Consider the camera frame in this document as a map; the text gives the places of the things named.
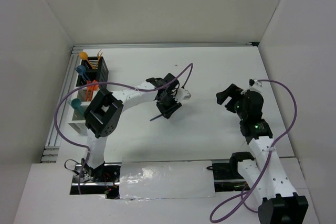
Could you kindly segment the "teal plastic spoon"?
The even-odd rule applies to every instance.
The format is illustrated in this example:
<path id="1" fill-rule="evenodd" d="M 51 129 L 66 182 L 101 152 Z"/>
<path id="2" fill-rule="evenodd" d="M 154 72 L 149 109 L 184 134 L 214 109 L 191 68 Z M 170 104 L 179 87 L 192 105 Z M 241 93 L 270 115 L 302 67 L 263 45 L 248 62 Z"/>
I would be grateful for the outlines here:
<path id="1" fill-rule="evenodd" d="M 84 115 L 86 109 L 81 106 L 80 99 L 75 98 L 71 100 L 70 105 L 74 110 L 78 111 L 81 115 Z"/>

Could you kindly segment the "orange plastic fork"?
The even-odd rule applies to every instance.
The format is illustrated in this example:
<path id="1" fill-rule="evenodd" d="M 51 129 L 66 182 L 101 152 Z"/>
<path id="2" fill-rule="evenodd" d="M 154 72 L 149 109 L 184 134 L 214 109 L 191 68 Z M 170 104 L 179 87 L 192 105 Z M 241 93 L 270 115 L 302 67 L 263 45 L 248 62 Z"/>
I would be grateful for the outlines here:
<path id="1" fill-rule="evenodd" d="M 92 100 L 93 91 L 91 86 L 87 87 L 85 101 L 90 102 Z"/>

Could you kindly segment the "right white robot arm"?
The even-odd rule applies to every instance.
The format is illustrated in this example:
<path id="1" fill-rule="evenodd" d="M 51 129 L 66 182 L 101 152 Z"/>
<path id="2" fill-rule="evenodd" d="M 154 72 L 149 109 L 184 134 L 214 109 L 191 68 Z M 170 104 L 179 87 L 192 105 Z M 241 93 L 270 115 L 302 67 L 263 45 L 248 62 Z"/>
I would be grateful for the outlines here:
<path id="1" fill-rule="evenodd" d="M 211 213 L 211 223 L 220 223 L 231 217 L 251 195 L 259 204 L 256 213 L 260 223 L 303 223 L 307 213 L 308 200 L 298 195 L 275 148 L 282 137 L 274 138 L 269 124 L 262 117 L 262 82 L 251 79 L 245 90 L 231 84 L 216 94 L 217 104 L 237 114 L 240 119 L 240 131 L 250 151 L 233 153 L 229 160 L 229 172 L 235 178 L 242 177 L 249 189 L 243 189 L 237 196 L 217 205 L 216 210 L 240 198 L 240 202 L 225 216 L 214 219 Z"/>

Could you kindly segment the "orange plastic knife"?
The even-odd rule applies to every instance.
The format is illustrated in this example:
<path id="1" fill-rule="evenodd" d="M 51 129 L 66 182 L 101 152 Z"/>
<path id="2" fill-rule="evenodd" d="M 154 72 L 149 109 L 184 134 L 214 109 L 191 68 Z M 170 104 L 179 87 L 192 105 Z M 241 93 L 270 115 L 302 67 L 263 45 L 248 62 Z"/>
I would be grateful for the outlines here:
<path id="1" fill-rule="evenodd" d="M 93 88 L 93 87 L 91 87 L 91 83 L 89 83 L 88 86 L 86 87 L 86 89 L 88 89 L 88 90 L 93 90 L 93 91 L 96 91 L 98 88 L 99 88 L 99 85 L 98 85 L 97 88 Z"/>

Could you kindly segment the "yellow plastic spoon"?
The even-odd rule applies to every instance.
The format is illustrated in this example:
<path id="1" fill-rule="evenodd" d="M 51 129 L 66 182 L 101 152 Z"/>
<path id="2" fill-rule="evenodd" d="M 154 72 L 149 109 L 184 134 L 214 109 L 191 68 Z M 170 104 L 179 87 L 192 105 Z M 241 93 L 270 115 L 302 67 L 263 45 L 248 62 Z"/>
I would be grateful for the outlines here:
<path id="1" fill-rule="evenodd" d="M 88 54 L 84 51 L 79 53 L 79 58 L 86 61 L 92 69 L 95 69 L 95 66 L 90 62 Z"/>

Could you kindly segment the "blue plastic spoon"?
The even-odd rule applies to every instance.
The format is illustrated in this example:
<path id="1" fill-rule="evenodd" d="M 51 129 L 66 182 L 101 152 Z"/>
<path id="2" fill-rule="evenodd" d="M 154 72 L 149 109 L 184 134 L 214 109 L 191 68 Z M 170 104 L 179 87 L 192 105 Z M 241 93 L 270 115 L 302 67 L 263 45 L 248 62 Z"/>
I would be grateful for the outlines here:
<path id="1" fill-rule="evenodd" d="M 87 75 L 86 75 L 86 68 L 85 68 L 85 66 L 79 65 L 79 66 L 75 67 L 75 70 L 84 79 L 85 82 L 87 82 L 89 80 L 87 78 Z"/>

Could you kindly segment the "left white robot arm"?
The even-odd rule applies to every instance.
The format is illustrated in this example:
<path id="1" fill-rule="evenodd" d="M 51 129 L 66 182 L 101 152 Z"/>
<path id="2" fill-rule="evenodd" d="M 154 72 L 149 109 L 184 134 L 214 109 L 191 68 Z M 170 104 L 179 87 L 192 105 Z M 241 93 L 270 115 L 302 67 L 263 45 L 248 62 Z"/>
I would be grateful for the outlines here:
<path id="1" fill-rule="evenodd" d="M 89 157 L 81 161 L 81 174 L 93 182 L 103 177 L 107 137 L 116 130 L 123 112 L 139 104 L 155 101 L 160 116 L 169 119 L 182 106 L 182 99 L 176 97 L 179 88 L 180 82 L 168 73 L 164 78 L 148 78 L 140 85 L 126 90 L 99 90 L 83 114 Z"/>

